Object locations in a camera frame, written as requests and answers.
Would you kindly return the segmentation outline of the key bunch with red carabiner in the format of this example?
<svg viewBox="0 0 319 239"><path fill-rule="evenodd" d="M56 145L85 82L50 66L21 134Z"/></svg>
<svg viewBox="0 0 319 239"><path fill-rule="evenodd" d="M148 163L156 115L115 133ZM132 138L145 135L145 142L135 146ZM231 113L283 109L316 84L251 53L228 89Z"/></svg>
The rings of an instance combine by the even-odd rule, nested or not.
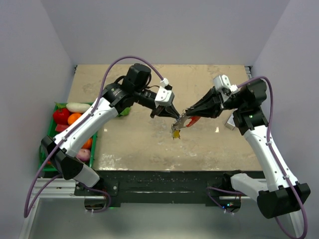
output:
<svg viewBox="0 0 319 239"><path fill-rule="evenodd" d="M173 139L180 139L180 131L182 128L193 126L200 119L199 116L188 116L184 112L177 120L171 125L171 136Z"/></svg>

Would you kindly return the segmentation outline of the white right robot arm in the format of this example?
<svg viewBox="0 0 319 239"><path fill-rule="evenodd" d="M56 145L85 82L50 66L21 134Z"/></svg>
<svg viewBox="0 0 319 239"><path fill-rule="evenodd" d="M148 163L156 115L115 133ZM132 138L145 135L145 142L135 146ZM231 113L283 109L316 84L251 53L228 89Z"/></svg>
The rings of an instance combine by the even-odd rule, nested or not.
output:
<svg viewBox="0 0 319 239"><path fill-rule="evenodd" d="M271 135L272 118L266 118L261 109L266 92L272 91L269 80L256 77L237 86L222 75L214 79L214 84L185 114L215 119L224 110L233 110L235 126L253 149L266 179L262 184L240 170L233 171L225 175L223 192L229 196L240 192L250 197L267 219L303 211L311 190L286 165Z"/></svg>

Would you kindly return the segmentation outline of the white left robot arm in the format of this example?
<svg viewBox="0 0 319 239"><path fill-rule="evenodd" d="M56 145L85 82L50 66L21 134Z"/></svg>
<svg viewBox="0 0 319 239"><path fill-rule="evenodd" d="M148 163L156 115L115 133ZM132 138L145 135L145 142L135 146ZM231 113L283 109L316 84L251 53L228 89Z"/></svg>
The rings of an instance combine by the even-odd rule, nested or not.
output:
<svg viewBox="0 0 319 239"><path fill-rule="evenodd" d="M105 123L116 118L133 104L151 110L151 117L178 119L180 114L173 106L174 94L167 79L160 82L157 92L148 89L151 69L143 64L132 65L126 75L108 84L93 105L66 130L55 137L41 141L45 155L64 179L84 184L91 195L103 191L103 183L92 168L76 157L84 143Z"/></svg>

